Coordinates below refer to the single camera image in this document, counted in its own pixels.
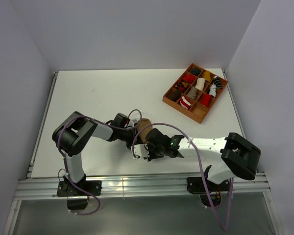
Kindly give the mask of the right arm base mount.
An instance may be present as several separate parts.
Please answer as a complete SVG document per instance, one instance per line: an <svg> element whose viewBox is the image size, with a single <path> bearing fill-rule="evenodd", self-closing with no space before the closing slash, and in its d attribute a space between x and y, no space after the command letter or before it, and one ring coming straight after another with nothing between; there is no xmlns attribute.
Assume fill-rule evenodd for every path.
<svg viewBox="0 0 294 235"><path fill-rule="evenodd" d="M230 180L225 180L221 184L215 184L210 181L206 181L206 185L211 196L214 207L218 207L222 204L222 193L230 190ZM202 177L188 177L187 178L187 191L193 195L199 195L200 200L204 206L211 207Z"/></svg>

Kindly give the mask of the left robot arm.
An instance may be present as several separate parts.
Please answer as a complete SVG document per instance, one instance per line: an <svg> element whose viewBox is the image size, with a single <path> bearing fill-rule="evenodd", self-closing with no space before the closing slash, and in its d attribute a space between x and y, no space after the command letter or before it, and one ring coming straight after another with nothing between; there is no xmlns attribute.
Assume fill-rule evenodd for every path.
<svg viewBox="0 0 294 235"><path fill-rule="evenodd" d="M52 140L64 158L64 180L73 195L81 195L86 189L81 152L90 138L108 142L121 140L130 147L141 121L142 118L131 120L129 116L118 113L113 120L101 122L75 111L55 129Z"/></svg>

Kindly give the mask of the red white striped sock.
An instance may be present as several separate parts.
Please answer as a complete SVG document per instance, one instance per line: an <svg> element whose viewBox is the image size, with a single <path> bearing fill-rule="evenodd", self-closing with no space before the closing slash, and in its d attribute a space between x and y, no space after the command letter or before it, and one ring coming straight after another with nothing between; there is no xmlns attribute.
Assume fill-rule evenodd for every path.
<svg viewBox="0 0 294 235"><path fill-rule="evenodd" d="M182 96L180 98L179 104L181 107L183 107L186 110L190 110L190 108L192 107L191 102L185 96Z"/></svg>

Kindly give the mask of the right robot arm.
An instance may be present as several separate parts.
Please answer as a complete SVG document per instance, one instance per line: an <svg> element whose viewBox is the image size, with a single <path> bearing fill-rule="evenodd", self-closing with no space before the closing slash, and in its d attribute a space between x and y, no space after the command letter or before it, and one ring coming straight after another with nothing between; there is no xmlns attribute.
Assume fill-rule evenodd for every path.
<svg viewBox="0 0 294 235"><path fill-rule="evenodd" d="M187 138L183 135L169 137L158 129L152 129L146 136L147 160L164 156L170 158L197 157L208 160L203 169L203 187L214 190L223 181L238 177L255 179L261 150L237 133L214 139Z"/></svg>

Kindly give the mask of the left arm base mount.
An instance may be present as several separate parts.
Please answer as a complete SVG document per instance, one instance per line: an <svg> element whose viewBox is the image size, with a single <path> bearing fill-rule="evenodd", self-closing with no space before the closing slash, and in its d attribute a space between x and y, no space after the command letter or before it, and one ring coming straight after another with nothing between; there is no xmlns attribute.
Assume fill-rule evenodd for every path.
<svg viewBox="0 0 294 235"><path fill-rule="evenodd" d="M58 184L56 196L67 198L67 208L72 211L80 212L88 206L91 195L100 196L102 181L91 180L76 184L81 190L74 187L71 182L65 178Z"/></svg>

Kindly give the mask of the tan brown sock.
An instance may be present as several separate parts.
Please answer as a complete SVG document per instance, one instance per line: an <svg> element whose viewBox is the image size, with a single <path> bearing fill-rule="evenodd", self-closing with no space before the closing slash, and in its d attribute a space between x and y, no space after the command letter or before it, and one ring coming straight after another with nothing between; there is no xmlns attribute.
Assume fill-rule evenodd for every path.
<svg viewBox="0 0 294 235"><path fill-rule="evenodd" d="M151 121L147 118L142 118L138 124L137 130L140 132L139 138L142 143L146 142L146 136L152 130Z"/></svg>

